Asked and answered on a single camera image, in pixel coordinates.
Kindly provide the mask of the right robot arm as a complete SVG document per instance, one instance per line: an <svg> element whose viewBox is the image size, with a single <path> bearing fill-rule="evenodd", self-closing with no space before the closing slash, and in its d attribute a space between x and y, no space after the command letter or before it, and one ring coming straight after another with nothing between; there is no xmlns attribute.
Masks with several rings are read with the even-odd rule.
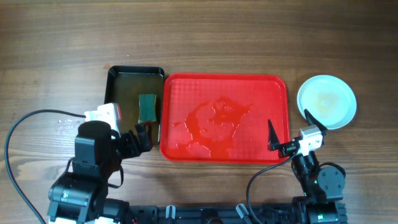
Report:
<svg viewBox="0 0 398 224"><path fill-rule="evenodd" d="M274 223L347 223L343 189L346 172L333 163L319 163L315 151L324 145L328 129L312 114L304 111L308 126L290 142L281 143L271 121L269 126L269 150L277 151L282 159L291 159L294 176L300 183L303 197L294 197L292 203L272 205L264 210Z"/></svg>

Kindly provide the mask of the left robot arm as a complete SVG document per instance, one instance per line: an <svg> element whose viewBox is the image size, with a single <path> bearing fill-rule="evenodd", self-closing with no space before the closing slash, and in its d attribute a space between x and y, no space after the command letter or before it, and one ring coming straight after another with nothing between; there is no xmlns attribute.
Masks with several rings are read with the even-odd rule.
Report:
<svg viewBox="0 0 398 224"><path fill-rule="evenodd" d="M129 202L108 198L115 172L122 161L139 157L153 147L152 129L137 124L135 130L118 133L104 121L88 121L78 128L75 155L49 190L50 223L93 223L103 217L113 223L134 223Z"/></svg>

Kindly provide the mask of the white plate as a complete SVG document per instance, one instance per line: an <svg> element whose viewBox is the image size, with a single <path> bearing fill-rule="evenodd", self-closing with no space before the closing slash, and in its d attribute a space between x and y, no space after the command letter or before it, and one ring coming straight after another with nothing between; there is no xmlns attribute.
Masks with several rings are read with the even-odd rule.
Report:
<svg viewBox="0 0 398 224"><path fill-rule="evenodd" d="M343 80L331 75L317 75L305 81L297 92L301 115L308 110L327 129L340 129L355 117L357 101L353 90Z"/></svg>

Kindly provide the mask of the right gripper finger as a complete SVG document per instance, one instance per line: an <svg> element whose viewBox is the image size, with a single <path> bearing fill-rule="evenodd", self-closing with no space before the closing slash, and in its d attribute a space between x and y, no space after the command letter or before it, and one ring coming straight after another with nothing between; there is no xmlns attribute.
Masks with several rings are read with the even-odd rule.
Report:
<svg viewBox="0 0 398 224"><path fill-rule="evenodd" d="M316 118L314 118L313 115L309 112L309 110L304 109L304 114L307 124L309 126L316 125L322 134L327 133L327 128L323 124L321 124L321 122L319 122Z"/></svg>
<svg viewBox="0 0 398 224"><path fill-rule="evenodd" d="M280 148L279 138L277 137L276 131L270 119L268 120L268 128L269 128L268 150L269 151L279 150Z"/></svg>

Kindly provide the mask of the green sponge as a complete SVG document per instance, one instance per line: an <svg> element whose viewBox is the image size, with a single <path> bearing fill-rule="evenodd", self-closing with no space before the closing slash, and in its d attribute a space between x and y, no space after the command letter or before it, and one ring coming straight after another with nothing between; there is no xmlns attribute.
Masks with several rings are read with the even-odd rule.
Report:
<svg viewBox="0 0 398 224"><path fill-rule="evenodd" d="M156 95L139 95L139 123L156 122Z"/></svg>

